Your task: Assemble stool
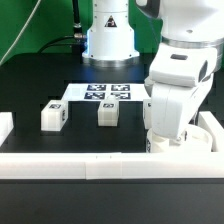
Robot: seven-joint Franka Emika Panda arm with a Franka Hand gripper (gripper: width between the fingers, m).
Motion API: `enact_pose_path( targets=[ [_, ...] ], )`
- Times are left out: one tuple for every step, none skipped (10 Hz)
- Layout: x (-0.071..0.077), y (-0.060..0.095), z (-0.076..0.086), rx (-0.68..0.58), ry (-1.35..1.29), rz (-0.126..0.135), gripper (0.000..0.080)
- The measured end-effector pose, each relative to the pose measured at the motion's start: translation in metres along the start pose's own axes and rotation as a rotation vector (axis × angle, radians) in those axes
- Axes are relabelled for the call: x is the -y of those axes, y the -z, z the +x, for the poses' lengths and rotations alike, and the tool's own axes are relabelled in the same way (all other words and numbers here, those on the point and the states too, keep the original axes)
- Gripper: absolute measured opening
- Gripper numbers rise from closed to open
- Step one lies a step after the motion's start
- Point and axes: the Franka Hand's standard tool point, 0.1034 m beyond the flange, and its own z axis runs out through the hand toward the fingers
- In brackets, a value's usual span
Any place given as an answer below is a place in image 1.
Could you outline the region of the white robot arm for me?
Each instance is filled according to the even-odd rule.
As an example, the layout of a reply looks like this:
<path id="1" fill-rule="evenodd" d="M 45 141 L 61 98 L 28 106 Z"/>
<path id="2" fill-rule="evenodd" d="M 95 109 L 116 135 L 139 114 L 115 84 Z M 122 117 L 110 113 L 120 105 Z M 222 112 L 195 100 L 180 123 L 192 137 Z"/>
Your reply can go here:
<path id="1" fill-rule="evenodd" d="M 139 56 L 128 22 L 129 0 L 92 0 L 86 63 L 118 67 Z M 151 96 L 155 134 L 178 138 L 211 89 L 221 67 L 224 0 L 135 0 L 147 17 L 162 21 L 158 51 L 145 88 Z"/>

